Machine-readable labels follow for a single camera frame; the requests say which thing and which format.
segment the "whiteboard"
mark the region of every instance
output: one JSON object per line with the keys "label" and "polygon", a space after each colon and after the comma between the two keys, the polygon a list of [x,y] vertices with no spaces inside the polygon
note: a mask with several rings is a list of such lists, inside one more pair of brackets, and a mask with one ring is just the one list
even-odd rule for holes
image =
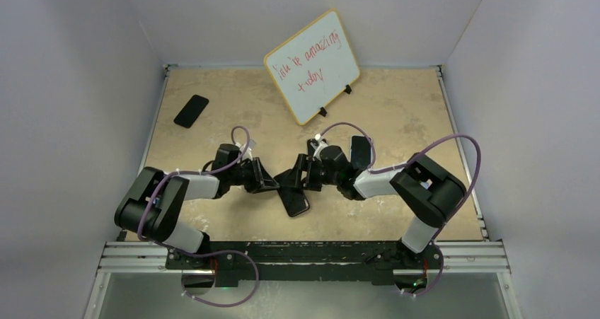
{"label": "whiteboard", "polygon": [[360,75],[342,21],[334,10],[267,54],[265,66],[300,125]]}

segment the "white enclosure wall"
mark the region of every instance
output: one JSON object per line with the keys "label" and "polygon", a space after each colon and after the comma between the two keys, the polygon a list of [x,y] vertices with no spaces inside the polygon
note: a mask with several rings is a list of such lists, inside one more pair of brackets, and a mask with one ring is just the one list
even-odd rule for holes
{"label": "white enclosure wall", "polygon": [[165,63],[259,64],[329,8],[360,64],[442,64],[480,0],[132,0]]}
{"label": "white enclosure wall", "polygon": [[162,84],[128,0],[0,0],[0,318],[80,318]]}
{"label": "white enclosure wall", "polygon": [[482,0],[444,76],[526,318],[600,313],[599,18],[600,0]]}

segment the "red handwritten text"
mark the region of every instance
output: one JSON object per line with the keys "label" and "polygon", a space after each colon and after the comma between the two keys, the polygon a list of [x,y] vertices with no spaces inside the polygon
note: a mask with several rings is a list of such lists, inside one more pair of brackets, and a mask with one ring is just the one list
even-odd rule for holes
{"label": "red handwritten text", "polygon": [[293,59],[291,57],[288,57],[288,59],[290,59],[296,66],[301,66],[302,63],[300,63],[300,58],[295,56]]}
{"label": "red handwritten text", "polygon": [[281,66],[281,68],[277,68],[276,66],[272,66],[272,67],[273,67],[273,69],[275,69],[275,71],[279,75],[279,79],[282,81],[285,78],[285,76],[287,75],[287,73],[289,73],[289,71],[291,70],[287,64],[284,66]]}
{"label": "red handwritten text", "polygon": [[304,53],[304,57],[306,61],[310,61],[315,58],[315,56],[322,52],[323,50],[329,48],[331,45],[338,44],[338,49],[342,47],[342,42],[340,41],[340,36],[334,30],[329,36],[323,36],[323,39],[315,43],[307,52]]}
{"label": "red handwritten text", "polygon": [[308,79],[305,82],[302,83],[298,83],[298,91],[305,91],[304,88],[305,87],[309,87],[312,86],[313,83],[317,82],[321,80],[321,82],[323,82],[323,70],[319,69],[318,73],[311,73],[311,71],[308,71]]}

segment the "metal frame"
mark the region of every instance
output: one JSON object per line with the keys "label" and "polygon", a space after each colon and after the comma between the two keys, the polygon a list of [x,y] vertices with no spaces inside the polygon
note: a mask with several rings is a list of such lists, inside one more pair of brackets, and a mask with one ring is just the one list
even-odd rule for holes
{"label": "metal frame", "polygon": [[[158,105],[152,127],[149,132],[146,148],[142,156],[139,170],[145,163],[150,148],[152,135],[156,127],[158,114],[165,95],[166,86],[170,76],[171,67],[173,68],[199,68],[200,66],[165,66],[165,80],[159,98]],[[250,68],[250,66],[240,66],[242,68]],[[449,104],[448,95],[442,78],[441,66],[436,66],[437,78],[439,86],[444,96],[444,102],[448,110],[448,115],[454,132],[457,132],[454,115]],[[465,168],[465,172],[469,183],[471,183],[471,172],[468,168],[468,163],[460,141],[456,142],[458,152],[461,156],[461,161]],[[504,245],[501,242],[490,242],[488,232],[485,227],[483,215],[479,207],[479,202],[475,191],[473,191],[473,201],[475,204],[475,212],[477,214],[481,227],[484,241],[439,241],[437,244],[444,255],[444,273],[495,273],[500,284],[502,298],[507,309],[508,316],[511,319],[522,319],[517,299],[514,295],[512,279],[510,275],[510,267]],[[110,283],[110,277],[113,273],[168,273],[182,274],[184,271],[177,269],[165,269],[165,262],[168,256],[168,251],[161,246],[153,243],[142,242],[108,242],[105,244],[102,258],[98,266],[96,280],[94,282],[90,301],[86,309],[85,319],[99,318],[100,311],[106,295],[106,289]],[[414,274],[421,271],[415,270],[394,270],[395,275]],[[186,274],[211,274],[208,269],[199,269],[195,271],[185,270]]]}
{"label": "metal frame", "polygon": [[[443,273],[495,273],[502,298],[511,319],[521,319],[514,296],[510,267],[502,242],[439,241],[444,255]],[[115,273],[208,274],[209,269],[166,269],[168,251],[159,245],[145,242],[108,242],[98,266],[85,319],[99,318],[110,276]],[[421,270],[397,269],[395,275],[418,274]]]}

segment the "whiteboard stand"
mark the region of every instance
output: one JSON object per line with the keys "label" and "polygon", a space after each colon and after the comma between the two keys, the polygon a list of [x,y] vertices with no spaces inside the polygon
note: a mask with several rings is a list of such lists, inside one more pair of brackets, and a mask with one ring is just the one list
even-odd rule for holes
{"label": "whiteboard stand", "polygon": [[[352,92],[352,88],[350,88],[350,85],[347,84],[346,88],[344,89],[344,93],[350,95],[351,92]],[[325,107],[321,107],[319,109],[319,115],[322,116],[322,117],[327,116],[327,110],[325,109]]]}

